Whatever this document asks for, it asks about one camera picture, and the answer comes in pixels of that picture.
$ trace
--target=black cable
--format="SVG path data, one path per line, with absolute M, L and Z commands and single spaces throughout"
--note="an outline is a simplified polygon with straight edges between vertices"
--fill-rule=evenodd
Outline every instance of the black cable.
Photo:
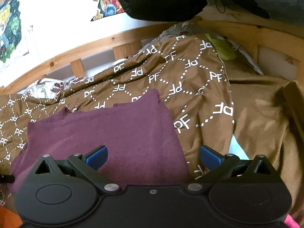
M 226 11 L 226 7 L 225 7 L 225 5 L 224 5 L 224 3 L 223 3 L 223 1 L 222 0 L 220 0 L 221 1 L 221 4 L 223 5 L 223 7 L 224 7 L 224 11 L 222 12 L 222 11 L 220 11 L 219 10 L 219 7 L 217 6 L 217 1 L 215 0 L 215 6 L 216 6 L 216 8 L 217 8 L 217 10 L 220 12 L 220 13 L 225 13 L 225 11 Z

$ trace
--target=pf logo pattern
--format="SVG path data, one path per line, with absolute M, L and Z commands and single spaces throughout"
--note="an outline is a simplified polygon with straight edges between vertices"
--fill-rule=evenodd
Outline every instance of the pf logo pattern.
M 39 126 L 41 119 L 64 108 L 77 113 L 139 102 L 156 88 L 160 102 L 170 110 L 193 179 L 201 176 L 204 169 L 198 167 L 198 148 L 205 143 L 226 153 L 221 150 L 229 146 L 226 138 L 232 136 L 234 107 L 223 63 L 207 37 L 180 33 L 170 32 L 172 37 L 78 83 L 75 91 L 62 90 L 56 100 L 0 95 L 0 167 L 9 169 L 18 153 L 27 150 L 28 122 Z

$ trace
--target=white wall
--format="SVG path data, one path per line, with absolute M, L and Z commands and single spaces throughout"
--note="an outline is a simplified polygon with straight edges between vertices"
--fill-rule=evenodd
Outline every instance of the white wall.
M 126 13 L 91 22 L 97 11 L 97 2 L 93 0 L 19 1 L 22 32 L 27 40 L 29 54 L 19 58 L 0 73 L 0 86 L 7 86 L 41 62 L 74 47 L 155 23 L 132 19 Z M 99 66 L 98 63 L 105 65 L 98 68 L 100 70 L 112 63 L 115 60 L 114 55 L 111 50 L 106 52 L 91 57 L 91 60 L 84 59 L 85 69 L 96 68 L 97 65 Z M 52 73 L 48 77 L 60 78 L 61 71 L 56 72 L 57 74 Z
M 272 76 L 282 76 L 287 80 L 295 80 L 299 60 L 292 58 L 292 63 L 287 62 L 288 56 L 282 52 L 259 47 L 258 64 L 263 73 Z

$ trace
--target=bedding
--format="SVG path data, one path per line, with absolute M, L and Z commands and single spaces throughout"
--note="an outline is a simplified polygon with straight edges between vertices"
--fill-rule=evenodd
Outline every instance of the bedding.
M 303 91 L 296 82 L 258 73 L 241 52 L 234 48 L 231 54 L 229 41 L 212 44 L 220 39 L 214 32 L 184 28 L 61 89 L 56 99 L 0 96 L 1 173 L 9 173 L 13 159 L 26 150 L 28 122 L 64 107 L 92 111 L 136 102 L 155 88 L 170 110 L 192 179 L 206 173 L 198 155 L 202 144 L 242 158 L 265 154 L 291 192 L 291 215 L 304 227 Z M 1 187 L 5 206 L 13 209 L 13 195 Z
M 22 94 L 34 98 L 56 98 L 60 94 L 60 90 L 69 89 L 72 85 L 84 81 L 83 77 L 76 77 L 67 82 L 62 80 L 42 78 L 30 84 Z
M 27 145 L 12 162 L 16 180 L 9 190 L 17 193 L 41 155 L 67 159 L 100 145 L 106 145 L 108 160 L 98 172 L 120 186 L 189 181 L 170 112 L 152 89 L 133 103 L 73 113 L 64 107 L 46 119 L 28 123 Z
M 140 51 L 144 51 L 148 47 L 151 47 L 153 44 L 157 42 L 163 42 L 171 37 L 177 37 L 181 35 L 190 36 L 194 34 L 206 35 L 208 39 L 212 42 L 212 44 L 219 49 L 217 52 L 218 57 L 220 57 L 222 60 L 238 58 L 239 60 L 243 61 L 245 65 L 251 65 L 251 67 L 253 67 L 255 72 L 257 72 L 258 74 L 263 74 L 263 71 L 260 69 L 260 67 L 253 61 L 252 57 L 241 45 L 231 39 L 226 40 L 224 37 L 210 29 L 203 28 L 189 22 L 182 22 L 171 26 L 167 30 L 163 31 L 158 37 L 153 39 L 150 43 L 146 44 Z M 123 61 L 125 61 L 125 59 L 119 59 L 114 62 L 112 66 Z

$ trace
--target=pink fabric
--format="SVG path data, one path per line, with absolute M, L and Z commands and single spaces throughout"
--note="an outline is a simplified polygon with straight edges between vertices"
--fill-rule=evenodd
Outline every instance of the pink fabric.
M 289 228 L 300 228 L 300 226 L 293 220 L 290 215 L 287 215 L 284 222 Z

